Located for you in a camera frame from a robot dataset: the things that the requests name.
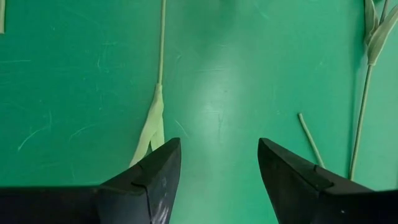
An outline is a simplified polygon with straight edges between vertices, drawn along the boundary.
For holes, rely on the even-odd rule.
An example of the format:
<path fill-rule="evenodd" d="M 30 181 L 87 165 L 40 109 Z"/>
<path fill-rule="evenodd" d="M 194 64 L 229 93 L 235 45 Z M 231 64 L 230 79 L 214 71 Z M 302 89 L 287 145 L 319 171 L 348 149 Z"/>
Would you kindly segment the green table mat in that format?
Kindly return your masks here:
<path fill-rule="evenodd" d="M 182 143 L 173 224 L 277 224 L 269 138 L 347 176 L 366 77 L 363 0 L 6 0 L 0 186 L 94 185 L 125 170 L 164 60 Z"/>

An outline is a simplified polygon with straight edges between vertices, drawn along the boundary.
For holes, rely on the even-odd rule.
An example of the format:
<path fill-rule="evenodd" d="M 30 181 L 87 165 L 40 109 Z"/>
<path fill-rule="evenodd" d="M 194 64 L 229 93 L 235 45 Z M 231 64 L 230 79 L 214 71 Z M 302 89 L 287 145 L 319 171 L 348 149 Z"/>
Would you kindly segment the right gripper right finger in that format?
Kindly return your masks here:
<path fill-rule="evenodd" d="M 347 197 L 371 189 L 260 138 L 261 178 L 279 224 L 344 224 L 353 220 Z"/>

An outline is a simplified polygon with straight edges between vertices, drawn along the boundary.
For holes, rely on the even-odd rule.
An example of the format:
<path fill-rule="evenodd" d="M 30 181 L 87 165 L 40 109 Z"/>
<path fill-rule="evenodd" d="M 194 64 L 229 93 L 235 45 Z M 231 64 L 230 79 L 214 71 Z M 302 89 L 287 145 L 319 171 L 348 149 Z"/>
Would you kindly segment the black tulip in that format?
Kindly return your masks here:
<path fill-rule="evenodd" d="M 358 115 L 353 153 L 349 167 L 349 179 L 354 180 L 359 146 L 363 130 L 364 115 L 368 101 L 369 86 L 373 68 L 386 44 L 389 34 L 398 23 L 398 4 L 389 10 L 391 0 L 383 0 L 384 5 L 379 17 L 376 12 L 375 0 L 364 0 L 364 43 L 366 45 L 367 70 Z"/>

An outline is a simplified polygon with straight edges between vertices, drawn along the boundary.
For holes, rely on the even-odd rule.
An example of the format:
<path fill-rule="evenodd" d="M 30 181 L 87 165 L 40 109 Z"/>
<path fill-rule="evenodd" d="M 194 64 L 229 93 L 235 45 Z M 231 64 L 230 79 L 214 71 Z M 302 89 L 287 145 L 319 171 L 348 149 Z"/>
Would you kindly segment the orange tulip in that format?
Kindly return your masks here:
<path fill-rule="evenodd" d="M 304 117 L 303 117 L 303 114 L 302 114 L 302 113 L 299 113 L 299 114 L 298 114 L 298 119 L 299 119 L 300 124 L 301 124 L 301 126 L 302 126 L 302 129 L 303 129 L 303 131 L 304 131 L 304 133 L 305 133 L 305 135 L 306 135 L 306 137 L 307 137 L 307 139 L 308 139 L 308 142 L 309 142 L 309 144 L 310 144 L 311 147 L 312 147 L 312 150 L 313 150 L 313 153 L 314 153 L 314 155 L 315 155 L 315 157 L 316 157 L 316 160 L 317 160 L 317 162 L 318 162 L 318 165 L 319 165 L 320 167 L 322 167 L 322 168 L 325 168 L 325 163 L 324 163 L 324 161 L 323 161 L 323 159 L 322 159 L 322 157 L 321 157 L 320 151 L 319 151 L 318 148 L 317 148 L 317 145 L 316 145 L 316 143 L 315 143 L 315 141 L 314 141 L 314 139 L 313 139 L 313 137 L 312 137 L 312 135 L 311 135 L 311 132 L 310 132 L 310 130 L 309 130 L 309 128 L 308 128 L 308 126 L 307 126 L 305 120 L 304 120 Z"/>
<path fill-rule="evenodd" d="M 164 76 L 164 46 L 165 46 L 165 18 L 167 0 L 162 0 L 160 20 L 160 47 L 159 47 L 159 72 L 155 85 L 154 97 L 143 125 L 136 151 L 132 157 L 129 167 L 141 161 L 151 148 L 153 151 L 165 143 L 164 136 L 164 99 L 163 99 L 163 76 Z"/>

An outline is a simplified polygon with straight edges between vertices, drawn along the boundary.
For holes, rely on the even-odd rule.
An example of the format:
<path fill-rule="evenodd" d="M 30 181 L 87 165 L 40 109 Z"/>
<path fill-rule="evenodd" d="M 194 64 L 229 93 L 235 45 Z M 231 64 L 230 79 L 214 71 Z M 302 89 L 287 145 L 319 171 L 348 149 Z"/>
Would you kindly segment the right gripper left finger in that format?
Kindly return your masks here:
<path fill-rule="evenodd" d="M 101 184 L 100 224 L 169 224 L 181 171 L 181 142 L 172 138 Z"/>

